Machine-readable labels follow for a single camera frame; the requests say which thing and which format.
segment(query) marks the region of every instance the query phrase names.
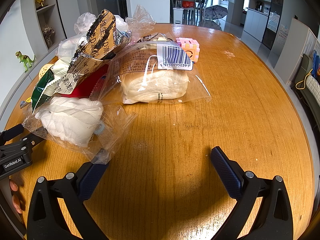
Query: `poster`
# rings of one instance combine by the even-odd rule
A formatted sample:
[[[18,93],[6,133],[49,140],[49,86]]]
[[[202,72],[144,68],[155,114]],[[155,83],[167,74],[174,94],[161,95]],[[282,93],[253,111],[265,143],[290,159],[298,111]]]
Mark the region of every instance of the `poster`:
[[[281,24],[277,42],[284,45],[285,41],[287,40],[288,34],[289,34],[289,29],[286,26]]]
[[[275,12],[270,12],[267,28],[276,33],[279,20],[280,20],[280,15],[276,14]]]

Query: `bread loaf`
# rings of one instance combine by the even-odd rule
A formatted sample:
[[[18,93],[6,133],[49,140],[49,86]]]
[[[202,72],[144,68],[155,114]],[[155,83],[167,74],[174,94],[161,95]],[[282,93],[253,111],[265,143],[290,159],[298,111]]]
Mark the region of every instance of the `bread loaf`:
[[[174,69],[131,72],[120,78],[127,104],[182,97],[189,82],[187,71]]]

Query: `red bag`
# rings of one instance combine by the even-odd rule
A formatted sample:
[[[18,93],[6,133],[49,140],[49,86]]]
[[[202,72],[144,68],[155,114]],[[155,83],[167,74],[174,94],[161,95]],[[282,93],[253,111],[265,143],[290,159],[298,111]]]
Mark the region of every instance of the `red bag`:
[[[182,1],[183,8],[192,8],[195,6],[195,2]]]
[[[94,86],[98,80],[108,71],[107,64],[100,67],[98,70],[93,72],[89,77],[87,77],[83,82],[81,82],[70,95],[64,94],[63,97],[66,98],[82,98],[89,97]]]

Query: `yellow cable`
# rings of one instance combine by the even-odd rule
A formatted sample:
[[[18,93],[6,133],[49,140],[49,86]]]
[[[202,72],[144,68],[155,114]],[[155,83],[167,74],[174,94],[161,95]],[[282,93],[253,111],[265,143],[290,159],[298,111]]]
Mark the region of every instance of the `yellow cable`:
[[[308,75],[311,75],[310,73],[312,72],[312,69],[309,71],[309,73],[305,76],[305,78],[304,78],[304,80],[302,80],[302,81],[300,81],[300,82],[298,82],[297,84],[296,84],[296,89],[299,89],[299,90],[302,90],[302,89],[305,89],[306,88],[306,79],[307,79],[307,76]],[[297,86],[298,86],[298,84],[300,84],[300,83],[304,83],[303,84],[303,88],[298,88]]]

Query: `black clamp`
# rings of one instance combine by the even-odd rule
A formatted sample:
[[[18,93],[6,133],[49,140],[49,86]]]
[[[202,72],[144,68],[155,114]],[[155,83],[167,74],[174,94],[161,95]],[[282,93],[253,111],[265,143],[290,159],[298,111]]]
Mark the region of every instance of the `black clamp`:
[[[237,200],[212,240],[293,239],[292,211],[281,176],[262,179],[252,171],[245,172],[219,146],[212,149],[210,158],[229,196]],[[263,199],[251,230],[238,238],[258,197]]]
[[[0,180],[30,166],[32,164],[32,148],[44,140],[29,133],[18,142],[4,145],[7,141],[23,133],[23,130],[20,123],[0,134]]]
[[[211,161],[228,194],[237,200],[230,215],[212,240],[292,240],[293,221],[288,193],[280,176],[257,178],[244,172],[220,147],[211,151]],[[89,199],[107,165],[84,163],[63,179],[38,178],[28,214],[27,235],[33,240],[80,240],[71,234],[57,198],[63,198],[70,216],[84,240],[108,240],[94,222],[83,201]],[[250,232],[238,238],[257,197],[262,197],[257,217]]]

